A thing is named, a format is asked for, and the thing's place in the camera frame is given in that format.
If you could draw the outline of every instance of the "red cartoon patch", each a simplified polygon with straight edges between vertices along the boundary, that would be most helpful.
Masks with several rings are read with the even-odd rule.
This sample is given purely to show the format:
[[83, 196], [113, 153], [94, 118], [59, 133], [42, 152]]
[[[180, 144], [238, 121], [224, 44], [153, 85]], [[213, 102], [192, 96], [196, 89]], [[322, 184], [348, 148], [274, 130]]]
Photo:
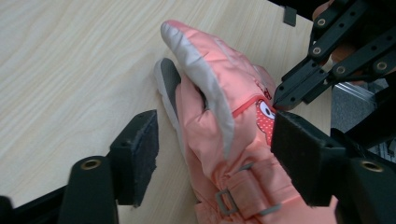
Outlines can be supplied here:
[[275, 114], [264, 102], [259, 100], [256, 102], [257, 126], [267, 136], [267, 144], [271, 146], [272, 134], [274, 129]]

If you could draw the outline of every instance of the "bolt hole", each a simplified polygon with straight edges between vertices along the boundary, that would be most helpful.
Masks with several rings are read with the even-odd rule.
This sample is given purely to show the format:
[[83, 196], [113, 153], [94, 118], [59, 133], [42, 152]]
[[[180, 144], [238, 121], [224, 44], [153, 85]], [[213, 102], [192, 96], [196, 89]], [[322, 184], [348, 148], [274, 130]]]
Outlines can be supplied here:
[[337, 69], [335, 70], [336, 73], [338, 74], [344, 74], [346, 71], [346, 68], [344, 66], [339, 66], [337, 67]]
[[380, 62], [380, 63], [378, 63], [377, 65], [376, 65], [376, 68], [378, 69], [378, 70], [385, 70], [386, 68], [387, 68], [387, 64], [386, 63], [384, 63], [384, 62]]
[[314, 48], [313, 53], [314, 54], [320, 54], [321, 48]]
[[319, 26], [322, 26], [322, 25], [324, 25], [325, 23], [326, 23], [326, 21], [325, 21], [324, 19], [318, 20], [318, 25], [319, 25]]
[[381, 166], [379, 166], [373, 162], [370, 162], [370, 161], [362, 161], [361, 166], [363, 166], [367, 170], [373, 171], [373, 172], [383, 172], [384, 171], [384, 169]]
[[89, 160], [89, 161], [85, 161], [81, 164], [81, 169], [83, 170], [91, 170], [94, 169], [98, 166], [100, 166], [100, 161], [99, 160]]

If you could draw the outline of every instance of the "gray fabric trim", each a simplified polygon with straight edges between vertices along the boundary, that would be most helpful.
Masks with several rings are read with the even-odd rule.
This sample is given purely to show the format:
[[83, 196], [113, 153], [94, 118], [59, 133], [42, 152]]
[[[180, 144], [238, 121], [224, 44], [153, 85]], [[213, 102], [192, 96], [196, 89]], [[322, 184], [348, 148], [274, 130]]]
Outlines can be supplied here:
[[169, 49], [176, 55], [186, 76], [204, 93], [208, 108], [215, 115], [221, 129], [224, 145], [224, 157], [230, 154], [233, 141], [234, 120], [231, 108], [216, 79], [210, 65], [205, 61], [197, 48], [177, 28], [163, 23], [161, 34]]
[[265, 210], [260, 211], [259, 214], [262, 215], [262, 216], [265, 216], [265, 215], [268, 215], [270, 213], [273, 213], [273, 212], [279, 210], [281, 207], [282, 207], [282, 204], [279, 203], [279, 204], [276, 204], [276, 205], [274, 205], [274, 206], [272, 206], [270, 208], [267, 208]]

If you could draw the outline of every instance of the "wooden table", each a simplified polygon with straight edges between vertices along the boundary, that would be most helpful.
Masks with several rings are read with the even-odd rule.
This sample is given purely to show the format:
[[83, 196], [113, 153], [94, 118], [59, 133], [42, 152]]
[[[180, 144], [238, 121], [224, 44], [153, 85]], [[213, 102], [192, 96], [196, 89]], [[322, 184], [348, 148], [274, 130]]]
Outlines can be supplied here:
[[[20, 206], [67, 183], [72, 165], [106, 155], [131, 118], [158, 110], [160, 153], [142, 206], [120, 223], [196, 223], [195, 198], [153, 66], [175, 59], [160, 35], [174, 19], [217, 35], [276, 83], [305, 55], [312, 22], [283, 23], [265, 0], [0, 1], [0, 195]], [[294, 112], [330, 130], [331, 95]]]

